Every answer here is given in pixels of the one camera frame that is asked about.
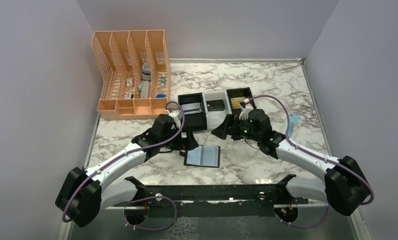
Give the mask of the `black leather card holder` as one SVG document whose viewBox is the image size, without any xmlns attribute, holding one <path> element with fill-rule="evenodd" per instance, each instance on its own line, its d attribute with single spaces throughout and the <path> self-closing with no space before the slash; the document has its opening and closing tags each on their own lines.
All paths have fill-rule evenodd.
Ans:
<svg viewBox="0 0 398 240">
<path fill-rule="evenodd" d="M 199 145 L 192 150 L 181 150 L 179 155 L 184 157 L 185 166 L 219 168 L 221 147 L 216 145 Z"/>
</svg>

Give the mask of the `black card back side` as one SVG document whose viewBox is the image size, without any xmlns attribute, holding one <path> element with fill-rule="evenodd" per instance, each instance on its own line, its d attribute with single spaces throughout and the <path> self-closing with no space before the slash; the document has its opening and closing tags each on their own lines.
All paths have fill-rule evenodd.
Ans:
<svg viewBox="0 0 398 240">
<path fill-rule="evenodd" d="M 209 100 L 206 102 L 206 106 L 209 112 L 224 111 L 226 108 L 223 99 Z"/>
</svg>

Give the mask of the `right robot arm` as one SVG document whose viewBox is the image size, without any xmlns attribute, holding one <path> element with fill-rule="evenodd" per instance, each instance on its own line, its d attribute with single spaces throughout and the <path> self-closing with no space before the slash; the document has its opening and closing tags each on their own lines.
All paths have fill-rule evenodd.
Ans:
<svg viewBox="0 0 398 240">
<path fill-rule="evenodd" d="M 350 216 L 365 200 L 373 198 L 370 185 L 354 158 L 336 158 L 302 147 L 273 130 L 262 109 L 253 109 L 244 119 L 227 114 L 211 133 L 222 140 L 227 136 L 234 141 L 253 140 L 263 154 L 294 164 L 322 181 L 293 177 L 275 190 L 276 199 L 283 204 L 297 197 L 310 198 L 326 202 L 338 213 Z"/>
</svg>

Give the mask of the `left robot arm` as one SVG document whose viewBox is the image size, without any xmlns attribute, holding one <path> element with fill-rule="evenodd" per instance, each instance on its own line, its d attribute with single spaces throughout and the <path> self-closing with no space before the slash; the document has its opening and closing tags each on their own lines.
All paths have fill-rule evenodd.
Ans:
<svg viewBox="0 0 398 240">
<path fill-rule="evenodd" d="M 67 174 L 56 197 L 55 205 L 62 211 L 62 221 L 79 227 L 91 223 L 100 210 L 116 204 L 125 197 L 131 205 L 144 200 L 144 191 L 130 181 L 110 185 L 128 170 L 158 155 L 161 148 L 183 150 L 182 130 L 185 116 L 180 110 L 160 114 L 152 127 L 134 137 L 125 148 L 94 167 L 75 167 Z"/>
</svg>

